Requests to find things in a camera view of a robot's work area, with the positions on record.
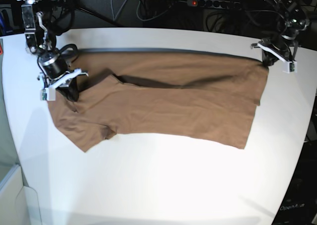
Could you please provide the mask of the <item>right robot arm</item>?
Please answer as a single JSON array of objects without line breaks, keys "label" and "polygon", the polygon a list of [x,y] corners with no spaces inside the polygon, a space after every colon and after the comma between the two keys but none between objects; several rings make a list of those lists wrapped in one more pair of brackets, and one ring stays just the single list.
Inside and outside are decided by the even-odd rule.
[{"label": "right robot arm", "polygon": [[17,0],[21,6],[27,51],[34,55],[42,83],[40,99],[54,101],[56,93],[76,102],[79,99],[77,77],[87,71],[72,69],[71,61],[78,57],[75,44],[57,48],[56,38],[67,32],[75,13],[72,0]]}]

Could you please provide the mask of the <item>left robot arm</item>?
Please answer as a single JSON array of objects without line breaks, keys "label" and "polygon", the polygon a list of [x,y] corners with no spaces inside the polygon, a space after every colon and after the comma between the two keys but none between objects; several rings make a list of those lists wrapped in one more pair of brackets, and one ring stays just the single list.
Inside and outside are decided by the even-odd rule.
[{"label": "left robot arm", "polygon": [[275,36],[261,39],[251,44],[251,48],[262,50],[262,62],[265,67],[283,62],[285,73],[297,72],[295,56],[299,47],[297,40],[300,32],[304,32],[310,25],[307,14],[295,0],[265,0],[268,2],[282,21],[277,24],[278,33]]}]

